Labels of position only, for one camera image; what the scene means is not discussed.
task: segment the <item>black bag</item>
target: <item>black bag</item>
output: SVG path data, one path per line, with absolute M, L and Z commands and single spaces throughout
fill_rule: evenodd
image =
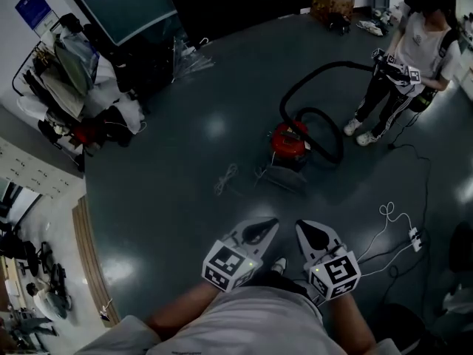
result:
M 438 53 L 441 58 L 445 58 L 446 52 L 454 41 L 457 41 L 457 32 L 456 29 L 451 29 L 443 37 L 442 44 L 440 45 Z M 440 79 L 441 71 L 442 69 L 440 68 L 437 73 L 437 80 Z M 415 98 L 412 99 L 412 102 L 409 105 L 409 109 L 411 109 L 415 113 L 423 112 L 429 107 L 432 100 L 434 100 L 434 97 L 435 95 L 437 95 L 437 92 L 438 91 L 436 89 L 425 87 L 421 94 L 417 95 Z

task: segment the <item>cardboard box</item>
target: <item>cardboard box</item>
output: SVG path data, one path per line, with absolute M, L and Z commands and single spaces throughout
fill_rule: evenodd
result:
M 355 0 L 312 0 L 310 14 L 328 25 L 329 13 L 341 13 L 352 21 Z

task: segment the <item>dark wall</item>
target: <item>dark wall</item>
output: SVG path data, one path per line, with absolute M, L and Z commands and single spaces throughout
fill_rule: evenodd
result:
M 173 0 L 184 29 L 194 44 L 300 9 L 299 0 Z

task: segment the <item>white power strip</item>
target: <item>white power strip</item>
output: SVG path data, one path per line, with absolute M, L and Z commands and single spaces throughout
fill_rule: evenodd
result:
M 415 252 L 418 252 L 422 247 L 422 242 L 416 236 L 417 236 L 417 229 L 416 228 L 413 228 L 412 230 L 409 230 L 409 238 L 411 240 L 412 247 L 414 248 Z

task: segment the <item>blue sign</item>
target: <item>blue sign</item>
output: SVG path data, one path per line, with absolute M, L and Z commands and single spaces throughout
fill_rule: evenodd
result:
M 51 12 L 46 0 L 20 0 L 15 8 L 33 30 Z

